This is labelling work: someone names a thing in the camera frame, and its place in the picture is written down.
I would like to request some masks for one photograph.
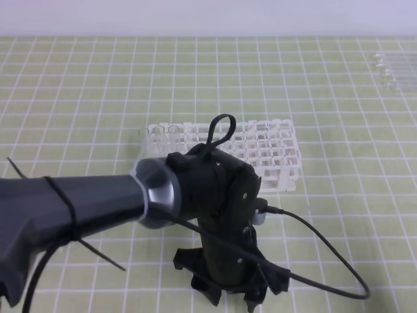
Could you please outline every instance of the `green grid mat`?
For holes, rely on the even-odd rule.
[[[292,119],[303,168],[296,191],[273,205],[310,220],[363,275],[373,295],[353,301],[291,282],[258,313],[411,313],[417,306],[417,93],[384,89],[379,51],[417,52],[415,38],[1,38],[0,171],[16,177],[127,173],[139,127]],[[265,256],[295,273],[359,291],[310,231],[269,216],[257,227]],[[176,271],[178,247],[199,245],[176,226],[128,223],[58,251],[32,312],[243,312],[242,297],[215,308]],[[19,312],[3,303],[4,312]]]

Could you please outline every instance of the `black robotic gripper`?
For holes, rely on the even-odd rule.
[[[256,232],[250,226],[252,242],[250,252],[261,258],[265,258],[261,251],[256,247]],[[222,290],[227,293],[244,293],[244,300],[248,306],[248,312],[253,313],[257,305],[263,303],[267,288],[270,288],[274,295],[282,291],[288,291],[289,278],[259,265],[252,267],[251,273],[245,282],[238,286],[224,286],[214,281],[207,269],[207,262],[204,257],[203,248],[178,249],[173,260],[176,269],[186,268],[193,273],[191,287],[200,291],[214,306],[217,306],[222,296]]]

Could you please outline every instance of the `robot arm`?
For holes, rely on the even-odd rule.
[[[230,118],[229,132],[212,142],[214,128],[224,117]],[[268,288],[274,294],[287,291],[289,278],[346,297],[369,297],[365,282],[335,251],[364,286],[365,295],[312,282],[265,260],[252,225],[261,224],[267,211],[285,211],[271,210],[257,197],[261,179],[252,166],[216,148],[235,128],[233,116],[219,115],[206,144],[186,155],[141,160],[130,175],[0,179],[0,296],[11,306],[19,302],[40,252],[53,253],[51,247],[138,220],[147,228],[176,222],[202,235],[202,248],[178,249],[173,261],[177,269],[194,274],[192,288],[214,305],[222,290],[245,293],[248,311],[253,312]],[[194,218],[198,226],[187,223]]]

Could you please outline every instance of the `glass test tube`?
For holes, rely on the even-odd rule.
[[[180,128],[177,125],[168,127],[169,149],[170,152],[177,152],[180,143]]]
[[[158,157],[162,157],[165,154],[164,145],[165,145],[165,127],[162,125],[157,125],[152,130],[154,137],[155,152]]]

